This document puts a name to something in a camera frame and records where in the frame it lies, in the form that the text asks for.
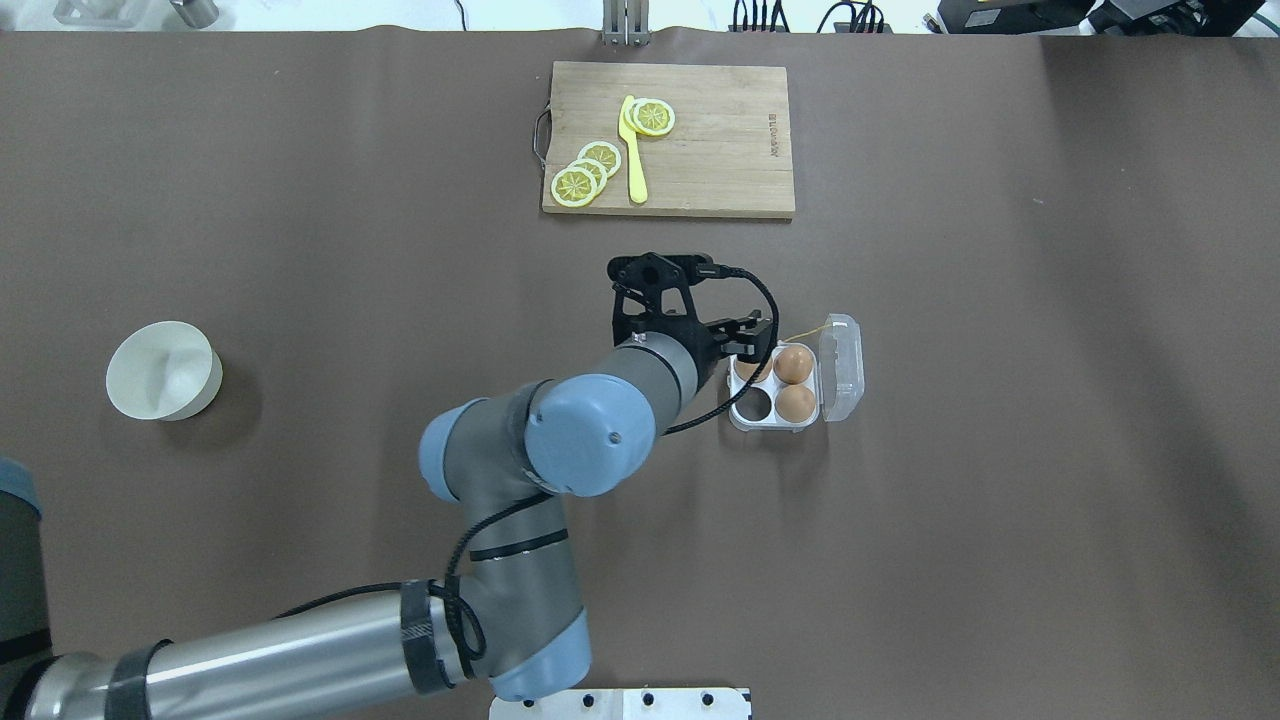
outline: paper bowl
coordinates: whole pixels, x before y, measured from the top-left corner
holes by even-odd
[[[182,420],[204,410],[223,384],[209,338],[178,320],[131,334],[106,366],[106,396],[134,420]]]

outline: black tape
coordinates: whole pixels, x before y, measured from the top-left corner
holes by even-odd
[[[9,693],[9,702],[4,706],[4,715],[0,716],[3,720],[26,720],[27,706],[31,705],[31,696],[36,692],[36,685],[40,684],[40,679],[45,676],[45,671],[61,659],[60,655],[54,657],[46,657],[40,662],[36,662],[27,671],[18,678],[18,684],[13,687],[13,692]]]
[[[49,628],[41,628],[35,633],[3,641],[0,642],[0,665],[6,665],[28,655],[36,655],[51,647],[54,647],[54,637],[49,634]]]
[[[435,629],[431,626],[430,580],[410,580],[401,585],[401,648],[404,666],[417,694],[453,689],[444,664],[435,656]]]
[[[150,647],[140,647],[115,664],[111,683],[106,687],[106,708],[102,720],[151,720],[147,701],[147,666],[161,647],[173,641],[160,641]]]

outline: wooden cutting board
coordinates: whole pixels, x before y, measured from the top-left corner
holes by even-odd
[[[627,95],[658,97],[676,110],[666,137],[640,137],[649,201],[627,193],[627,146],[618,110]],[[552,69],[552,136],[543,210],[599,215],[786,218],[795,215],[791,109],[786,68],[567,63]],[[585,208],[552,200],[550,179],[579,150],[607,140],[622,168]]]

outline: lemon slice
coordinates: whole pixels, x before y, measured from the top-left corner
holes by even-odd
[[[568,167],[586,168],[591,173],[591,177],[595,178],[595,193],[604,192],[604,186],[609,182],[609,169],[604,167],[604,163],[590,158],[579,158],[570,163]]]
[[[627,124],[639,133],[662,137],[676,127],[676,110],[657,97],[637,97],[631,104]]]
[[[599,183],[591,170],[570,165],[552,178],[552,199],[566,208],[581,208],[595,199]]]
[[[600,163],[604,165],[604,169],[611,178],[618,172],[618,168],[622,167],[622,152],[616,145],[612,142],[604,142],[603,140],[588,142],[582,146],[582,150],[579,151],[577,156],[580,159],[590,158],[591,160]]]

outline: yellow string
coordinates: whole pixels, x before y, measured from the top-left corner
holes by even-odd
[[[829,327],[831,327],[831,323],[827,323],[826,325],[818,325],[817,328],[814,328],[814,329],[812,329],[812,331],[809,331],[806,333],[794,334],[794,336],[788,337],[787,340],[785,340],[782,342],[794,342],[794,341],[797,341],[797,340],[800,340],[803,337],[809,337],[813,333],[822,332],[822,331],[824,331],[824,329],[827,329]]]

